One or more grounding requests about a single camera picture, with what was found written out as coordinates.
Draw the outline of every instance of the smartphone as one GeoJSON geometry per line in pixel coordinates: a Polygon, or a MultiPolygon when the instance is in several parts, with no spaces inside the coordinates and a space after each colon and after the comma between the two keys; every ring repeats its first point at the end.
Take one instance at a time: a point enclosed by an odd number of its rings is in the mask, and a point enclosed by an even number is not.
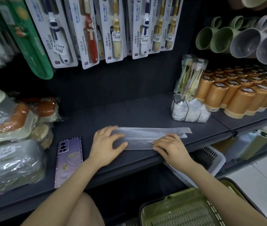
{"type": "Polygon", "coordinates": [[[60,187],[83,162],[81,137],[58,143],[54,188],[60,187]]]}

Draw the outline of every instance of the dark gray shelf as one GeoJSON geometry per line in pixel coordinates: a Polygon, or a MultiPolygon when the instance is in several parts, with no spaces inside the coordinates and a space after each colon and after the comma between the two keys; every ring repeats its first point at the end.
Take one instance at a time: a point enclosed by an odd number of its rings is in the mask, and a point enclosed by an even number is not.
{"type": "Polygon", "coordinates": [[[254,116],[244,116],[242,119],[234,119],[227,116],[223,109],[212,113],[212,116],[228,129],[238,133],[244,133],[267,125],[267,109],[257,112],[254,116]]]}
{"type": "MultiPolygon", "coordinates": [[[[46,151],[48,167],[46,177],[0,196],[0,221],[35,209],[54,191],[56,148],[61,140],[82,137],[83,156],[89,156],[94,133],[108,125],[126,127],[189,127],[193,134],[183,139],[188,151],[226,139],[232,133],[213,117],[207,123],[177,122],[171,117],[173,94],[161,94],[110,105],[75,111],[68,118],[55,123],[54,140],[46,151]]],[[[162,163],[163,159],[153,150],[124,151],[110,165],[102,168],[89,182],[87,189],[162,163]]]]}
{"type": "Polygon", "coordinates": [[[217,178],[223,177],[233,171],[240,169],[260,158],[267,156],[267,144],[265,144],[252,158],[249,160],[235,159],[227,162],[220,169],[219,173],[216,175],[217,178]]]}

